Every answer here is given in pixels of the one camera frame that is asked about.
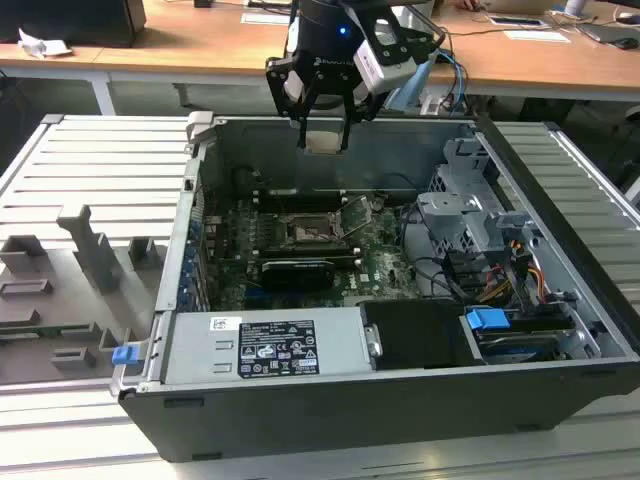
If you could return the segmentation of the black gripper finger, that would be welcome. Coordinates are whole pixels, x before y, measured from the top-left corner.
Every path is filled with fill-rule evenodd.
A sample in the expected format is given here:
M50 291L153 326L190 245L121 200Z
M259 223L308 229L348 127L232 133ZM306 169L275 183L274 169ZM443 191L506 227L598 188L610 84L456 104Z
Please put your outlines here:
M357 103L355 91L361 86L364 87L365 97ZM359 73L343 75L339 87L344 105L340 150L346 151L349 146L351 127L362 121L372 121L377 116L383 106L383 94L371 93Z
M308 117L320 94L318 71L294 55L268 58L265 75L278 114L299 124L297 146L305 149Z

